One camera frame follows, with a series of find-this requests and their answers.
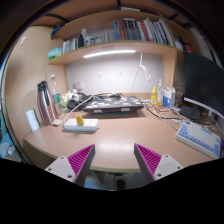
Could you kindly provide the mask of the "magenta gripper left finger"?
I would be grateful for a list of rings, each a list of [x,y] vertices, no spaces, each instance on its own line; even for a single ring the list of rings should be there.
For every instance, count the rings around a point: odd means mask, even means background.
[[[92,144],[69,157],[58,157],[46,171],[83,187],[94,156],[95,145]]]

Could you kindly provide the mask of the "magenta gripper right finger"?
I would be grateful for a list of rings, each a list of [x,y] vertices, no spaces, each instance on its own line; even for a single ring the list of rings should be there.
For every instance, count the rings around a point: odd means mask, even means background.
[[[160,155],[137,143],[134,144],[134,155],[146,184],[183,169],[183,166],[170,155]]]

